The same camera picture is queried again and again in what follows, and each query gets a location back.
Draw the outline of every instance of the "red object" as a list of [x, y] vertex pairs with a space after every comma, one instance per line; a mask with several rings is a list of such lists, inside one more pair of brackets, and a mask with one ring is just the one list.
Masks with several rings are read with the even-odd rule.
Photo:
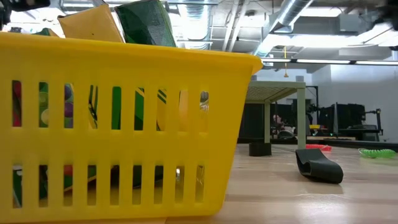
[[63, 174], [72, 176], [73, 175], [73, 167], [71, 165], [64, 166], [63, 167]]
[[307, 144], [306, 149], [320, 149], [321, 151], [331, 151], [331, 146], [321, 144]]
[[20, 127], [21, 126], [21, 121], [19, 119], [19, 116], [15, 112], [12, 112], [12, 115], [14, 117], [14, 122], [13, 122], [12, 126], [13, 127]]
[[14, 82], [14, 93], [17, 95], [18, 98], [21, 98], [21, 82], [20, 81], [16, 81]]

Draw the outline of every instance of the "desk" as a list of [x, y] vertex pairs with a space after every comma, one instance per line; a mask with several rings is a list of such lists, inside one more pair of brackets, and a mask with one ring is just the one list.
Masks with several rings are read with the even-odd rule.
[[355, 137], [334, 137], [334, 136], [307, 136], [307, 140], [324, 140], [324, 139], [349, 139], [349, 140], [356, 140]]
[[305, 83], [251, 81], [246, 103], [264, 104], [264, 142], [270, 143], [270, 104], [297, 93], [297, 141], [298, 148], [305, 149]]
[[339, 163], [344, 179], [324, 184], [300, 175], [295, 148], [273, 145], [271, 157], [249, 157], [248, 145], [238, 145], [221, 211], [166, 223], [398, 223], [398, 159], [361, 158], [356, 149], [333, 147], [325, 155]]

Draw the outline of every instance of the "ceiling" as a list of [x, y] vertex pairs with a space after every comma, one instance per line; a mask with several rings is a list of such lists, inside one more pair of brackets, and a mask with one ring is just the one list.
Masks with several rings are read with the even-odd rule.
[[[73, 2], [87, 3], [87, 0], [73, 0]], [[120, 3], [121, 1], [109, 0], [109, 4]], [[343, 11], [350, 14], [367, 13], [373, 11], [376, 6], [380, 5], [380, 0], [314, 0], [310, 7], [304, 9], [301, 13], [301, 18], [308, 21], [316, 22], [320, 17], [337, 17]], [[241, 52], [251, 54], [253, 53], [261, 41], [263, 40], [262, 28], [266, 23], [266, 18], [273, 13], [280, 10], [282, 0], [252, 0], [247, 5], [246, 13], [240, 23], [236, 41], [233, 45], [233, 52]], [[222, 50], [223, 43], [226, 37], [228, 25], [231, 22], [231, 11], [233, 8], [233, 0], [219, 0], [218, 5], [211, 7], [210, 28], [207, 42], [210, 44], [210, 50]], [[242, 5], [238, 6], [236, 19], [234, 20], [235, 27], [238, 23]], [[43, 27], [52, 28], [58, 35], [63, 35], [62, 30], [57, 21], [58, 15], [71, 14], [76, 11], [61, 10], [58, 1], [52, 2], [52, 7], [37, 9], [28, 12], [13, 12], [11, 23], [5, 29], [10, 27], [22, 27], [23, 32], [38, 32]], [[173, 32], [178, 43], [187, 41], [187, 34], [183, 28], [183, 18], [176, 14], [169, 14], [172, 21]], [[230, 35], [228, 45], [232, 42], [232, 34]], [[388, 47], [350, 47], [348, 49], [341, 49], [338, 47], [315, 48], [315, 47], [301, 47], [294, 45], [281, 45], [272, 48], [270, 56], [272, 57], [288, 57], [288, 58], [320, 58], [320, 59], [385, 59], [391, 55]], [[309, 65], [295, 64], [291, 68], [308, 68]], [[270, 68], [282, 68], [284, 64], [274, 64]]]

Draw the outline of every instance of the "black rubber strap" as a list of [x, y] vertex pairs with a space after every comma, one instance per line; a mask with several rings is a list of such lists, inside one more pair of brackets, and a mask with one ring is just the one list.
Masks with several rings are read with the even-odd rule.
[[326, 158], [319, 149], [297, 149], [296, 158], [298, 169], [305, 177], [333, 184], [343, 180], [341, 167]]

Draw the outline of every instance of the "yellow box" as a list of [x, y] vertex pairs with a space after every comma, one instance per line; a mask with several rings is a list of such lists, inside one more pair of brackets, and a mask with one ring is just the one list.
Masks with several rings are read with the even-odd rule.
[[310, 124], [310, 129], [320, 129], [321, 126], [319, 124]]
[[[0, 223], [211, 215], [223, 204], [250, 77], [259, 58], [92, 40], [0, 33]], [[22, 127], [12, 127], [12, 80], [22, 83]], [[49, 84], [49, 127], [39, 128], [39, 82]], [[63, 128], [63, 89], [74, 87], [73, 129]], [[90, 85], [98, 86], [98, 129], [88, 126]], [[122, 89], [121, 129], [111, 129], [112, 87]], [[134, 130], [134, 96], [145, 88], [144, 130]], [[157, 92], [167, 90], [164, 131]], [[188, 92], [186, 130], [179, 94]], [[209, 93], [201, 132], [200, 93]], [[23, 167], [22, 208], [12, 206], [12, 166]], [[73, 164], [72, 205], [63, 205], [63, 165]], [[120, 166], [110, 201], [110, 167]], [[39, 165], [48, 165], [48, 206], [39, 207]], [[87, 205], [87, 165], [96, 165], [96, 205]], [[132, 168], [142, 166], [141, 202], [132, 203]], [[164, 167], [154, 203], [155, 166]], [[176, 168], [184, 167], [183, 187]], [[202, 198], [197, 200], [198, 188]], [[177, 190], [183, 189], [177, 202]]]

